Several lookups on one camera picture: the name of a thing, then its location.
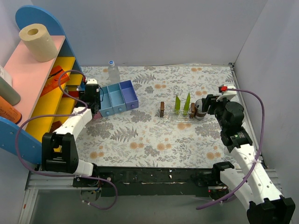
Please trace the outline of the orange tube on shelf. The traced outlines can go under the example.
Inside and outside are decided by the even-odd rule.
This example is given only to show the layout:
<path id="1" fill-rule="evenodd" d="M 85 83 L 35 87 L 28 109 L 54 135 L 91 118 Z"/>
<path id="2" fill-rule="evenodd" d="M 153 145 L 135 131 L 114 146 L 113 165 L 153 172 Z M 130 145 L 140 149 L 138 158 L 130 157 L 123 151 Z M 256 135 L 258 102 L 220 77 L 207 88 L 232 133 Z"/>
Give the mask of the orange tube on shelf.
<path id="1" fill-rule="evenodd" d="M 21 113 L 3 97 L 0 97 L 0 116 L 12 121 L 15 124 L 18 124 L 22 119 Z"/>

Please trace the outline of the teal drawer box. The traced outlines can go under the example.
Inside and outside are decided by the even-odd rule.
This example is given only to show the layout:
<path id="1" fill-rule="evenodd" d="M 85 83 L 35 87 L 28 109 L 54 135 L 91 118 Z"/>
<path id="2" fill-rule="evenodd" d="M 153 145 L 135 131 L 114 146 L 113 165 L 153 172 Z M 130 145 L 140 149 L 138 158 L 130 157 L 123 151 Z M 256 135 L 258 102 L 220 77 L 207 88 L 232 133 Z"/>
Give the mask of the teal drawer box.
<path id="1" fill-rule="evenodd" d="M 114 115 L 110 95 L 106 86 L 100 88 L 100 114 L 102 117 Z"/>

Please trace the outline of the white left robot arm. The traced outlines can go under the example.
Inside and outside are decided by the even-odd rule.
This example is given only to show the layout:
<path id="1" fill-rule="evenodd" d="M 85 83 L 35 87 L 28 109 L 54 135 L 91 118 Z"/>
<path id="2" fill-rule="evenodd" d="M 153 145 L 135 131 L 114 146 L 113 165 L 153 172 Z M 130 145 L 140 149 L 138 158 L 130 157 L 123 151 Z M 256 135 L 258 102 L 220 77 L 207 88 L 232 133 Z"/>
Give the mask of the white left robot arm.
<path id="1" fill-rule="evenodd" d="M 42 137 L 42 169 L 45 171 L 83 176 L 90 187 L 99 183 L 99 174 L 93 171 L 92 163 L 80 160 L 76 139 L 100 107 L 100 87 L 87 84 L 79 98 L 83 103 L 75 107 L 70 116 L 58 129 Z"/>

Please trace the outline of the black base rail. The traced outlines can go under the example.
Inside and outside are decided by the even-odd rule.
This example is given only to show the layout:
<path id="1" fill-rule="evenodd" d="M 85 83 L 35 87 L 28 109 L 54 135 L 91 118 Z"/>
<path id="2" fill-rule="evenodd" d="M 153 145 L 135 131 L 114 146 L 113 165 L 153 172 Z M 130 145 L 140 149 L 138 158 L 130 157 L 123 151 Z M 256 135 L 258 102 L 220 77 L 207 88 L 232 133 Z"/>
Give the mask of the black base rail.
<path id="1" fill-rule="evenodd" d="M 220 198 L 229 192 L 214 168 L 97 167 L 101 181 L 76 178 L 73 187 L 94 190 L 103 197 L 196 196 Z"/>

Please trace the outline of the small red box low shelf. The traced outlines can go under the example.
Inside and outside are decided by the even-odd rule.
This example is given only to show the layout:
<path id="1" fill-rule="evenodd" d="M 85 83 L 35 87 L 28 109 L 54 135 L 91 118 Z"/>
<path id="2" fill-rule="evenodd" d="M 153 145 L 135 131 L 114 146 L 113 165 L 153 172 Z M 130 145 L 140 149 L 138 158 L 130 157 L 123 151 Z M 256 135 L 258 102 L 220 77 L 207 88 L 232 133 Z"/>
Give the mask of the small red box low shelf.
<path id="1" fill-rule="evenodd" d="M 53 122 L 50 128 L 50 133 L 54 132 L 56 129 L 58 129 L 62 125 L 61 121 Z"/>

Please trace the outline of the blue pink yellow shelf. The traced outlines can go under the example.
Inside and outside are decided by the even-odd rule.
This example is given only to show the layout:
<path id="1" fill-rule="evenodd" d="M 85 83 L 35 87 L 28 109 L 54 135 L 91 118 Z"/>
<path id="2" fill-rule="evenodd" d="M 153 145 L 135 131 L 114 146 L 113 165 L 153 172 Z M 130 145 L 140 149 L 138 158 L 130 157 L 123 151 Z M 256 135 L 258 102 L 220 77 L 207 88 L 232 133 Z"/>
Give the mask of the blue pink yellow shelf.
<path id="1" fill-rule="evenodd" d="M 13 88 L 21 97 L 14 108 L 21 113 L 22 119 L 18 124 L 5 118 L 0 119 L 0 147 L 16 154 L 14 141 L 19 127 L 32 116 L 47 114 L 47 118 L 35 119 L 26 124 L 18 138 L 21 157 L 30 163 L 41 164 L 41 139 L 55 120 L 51 115 L 59 112 L 68 114 L 74 108 L 74 100 L 64 98 L 59 88 L 40 96 L 46 79 L 51 69 L 59 65 L 64 70 L 75 70 L 70 76 L 78 86 L 82 80 L 79 76 L 81 68 L 62 25 L 50 12 L 37 6 L 22 6 L 15 14 L 15 21 L 19 29 L 34 23 L 45 25 L 54 40 L 58 55 L 48 62 L 40 63 L 22 41 L 13 51 L 4 69 L 12 76 Z"/>

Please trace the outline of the clear textured tray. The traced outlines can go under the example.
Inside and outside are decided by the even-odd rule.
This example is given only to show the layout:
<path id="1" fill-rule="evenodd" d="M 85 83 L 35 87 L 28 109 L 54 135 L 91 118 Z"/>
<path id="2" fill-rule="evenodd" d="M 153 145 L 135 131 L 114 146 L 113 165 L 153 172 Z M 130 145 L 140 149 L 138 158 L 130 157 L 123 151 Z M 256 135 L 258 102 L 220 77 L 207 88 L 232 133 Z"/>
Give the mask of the clear textured tray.
<path id="1" fill-rule="evenodd" d="M 160 117 L 160 107 L 158 108 L 155 117 L 158 119 L 165 121 L 165 122 L 185 122 L 185 123 L 192 123 L 195 121 L 199 121 L 198 119 L 195 118 L 190 118 L 190 107 L 189 107 L 189 113 L 187 116 L 183 115 L 183 109 L 180 109 L 179 114 L 174 113 L 174 106 L 171 105 L 164 105 L 164 116 L 161 118 Z"/>

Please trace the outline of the grey green bottle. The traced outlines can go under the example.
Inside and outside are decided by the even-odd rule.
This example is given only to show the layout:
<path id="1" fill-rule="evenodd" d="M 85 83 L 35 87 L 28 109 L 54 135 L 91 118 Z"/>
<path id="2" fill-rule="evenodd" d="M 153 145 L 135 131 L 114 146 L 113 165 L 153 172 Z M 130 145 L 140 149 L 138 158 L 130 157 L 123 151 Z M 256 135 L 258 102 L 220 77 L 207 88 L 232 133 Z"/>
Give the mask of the grey green bottle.
<path id="1" fill-rule="evenodd" d="M 21 97 L 3 78 L 0 78 L 0 96 L 9 104 L 16 105 L 20 102 Z"/>

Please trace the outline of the purple drawer box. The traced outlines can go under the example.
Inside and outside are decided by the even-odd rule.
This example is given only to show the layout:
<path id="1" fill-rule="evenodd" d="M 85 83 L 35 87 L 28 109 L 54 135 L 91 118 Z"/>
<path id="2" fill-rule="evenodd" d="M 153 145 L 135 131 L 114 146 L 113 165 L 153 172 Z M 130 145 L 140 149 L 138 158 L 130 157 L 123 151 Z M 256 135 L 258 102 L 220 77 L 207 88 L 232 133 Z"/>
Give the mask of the purple drawer box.
<path id="1" fill-rule="evenodd" d="M 120 82 L 120 89 L 126 104 L 127 111 L 139 107 L 139 101 L 131 80 Z"/>

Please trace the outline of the beige paper towel roll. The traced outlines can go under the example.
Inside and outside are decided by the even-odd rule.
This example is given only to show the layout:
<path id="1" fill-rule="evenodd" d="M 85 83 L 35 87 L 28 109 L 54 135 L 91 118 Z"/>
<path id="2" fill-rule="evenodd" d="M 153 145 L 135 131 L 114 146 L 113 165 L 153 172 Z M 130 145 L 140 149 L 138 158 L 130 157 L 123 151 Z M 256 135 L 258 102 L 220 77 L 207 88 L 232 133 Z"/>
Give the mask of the beige paper towel roll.
<path id="1" fill-rule="evenodd" d="M 43 24 L 34 23 L 24 27 L 19 37 L 38 62 L 50 61 L 58 55 L 55 43 Z"/>

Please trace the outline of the orange box on shelf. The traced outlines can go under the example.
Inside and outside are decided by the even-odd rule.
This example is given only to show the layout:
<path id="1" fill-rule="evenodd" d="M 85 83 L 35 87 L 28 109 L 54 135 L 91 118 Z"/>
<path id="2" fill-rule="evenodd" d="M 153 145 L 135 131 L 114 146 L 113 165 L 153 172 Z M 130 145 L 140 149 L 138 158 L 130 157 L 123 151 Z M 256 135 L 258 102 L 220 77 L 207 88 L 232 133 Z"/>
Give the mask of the orange box on shelf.
<path id="1" fill-rule="evenodd" d="M 64 73 L 64 70 L 62 69 L 61 66 L 54 67 L 50 72 L 50 75 L 46 81 L 46 84 L 45 84 L 40 96 L 43 96 L 43 95 L 51 92 L 55 88 L 57 88 L 58 87 L 58 79 L 63 73 Z"/>

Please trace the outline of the pink drawer box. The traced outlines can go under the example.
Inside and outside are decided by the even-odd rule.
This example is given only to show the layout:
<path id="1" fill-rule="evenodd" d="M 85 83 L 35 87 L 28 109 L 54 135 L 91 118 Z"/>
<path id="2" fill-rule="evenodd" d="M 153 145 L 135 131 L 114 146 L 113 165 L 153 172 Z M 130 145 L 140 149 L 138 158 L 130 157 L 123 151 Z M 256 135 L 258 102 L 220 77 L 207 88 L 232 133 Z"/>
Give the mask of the pink drawer box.
<path id="1" fill-rule="evenodd" d="M 93 119 L 100 119 L 102 118 L 102 115 L 100 112 L 97 112 L 94 116 L 93 116 Z"/>

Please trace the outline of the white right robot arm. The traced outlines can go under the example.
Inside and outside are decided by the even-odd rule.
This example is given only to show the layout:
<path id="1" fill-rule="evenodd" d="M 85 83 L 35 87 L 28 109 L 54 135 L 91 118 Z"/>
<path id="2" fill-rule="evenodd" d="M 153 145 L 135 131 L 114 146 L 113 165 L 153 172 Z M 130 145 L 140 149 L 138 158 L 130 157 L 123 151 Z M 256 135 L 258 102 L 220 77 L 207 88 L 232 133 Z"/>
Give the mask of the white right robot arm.
<path id="1" fill-rule="evenodd" d="M 244 177 L 238 176 L 230 162 L 213 165 L 211 179 L 216 185 L 230 189 L 228 197 L 236 196 L 243 204 L 251 224 L 288 224 L 295 211 L 295 203 L 285 198 L 270 179 L 253 142 L 242 126 L 244 108 L 232 101 L 233 96 L 215 96 L 196 101 L 196 117 L 214 115 L 221 128 L 221 141 L 239 164 Z"/>

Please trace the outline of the clear plastic water bottle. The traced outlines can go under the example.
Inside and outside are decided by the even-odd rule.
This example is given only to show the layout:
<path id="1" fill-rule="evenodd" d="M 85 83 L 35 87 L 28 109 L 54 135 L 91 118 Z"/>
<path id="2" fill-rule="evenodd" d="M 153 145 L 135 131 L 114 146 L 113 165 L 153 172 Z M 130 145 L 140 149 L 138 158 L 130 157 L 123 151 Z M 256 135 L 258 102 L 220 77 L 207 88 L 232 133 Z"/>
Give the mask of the clear plastic water bottle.
<path id="1" fill-rule="evenodd" d="M 119 83 L 121 81 L 118 66 L 114 61 L 109 61 L 108 75 L 111 84 Z"/>

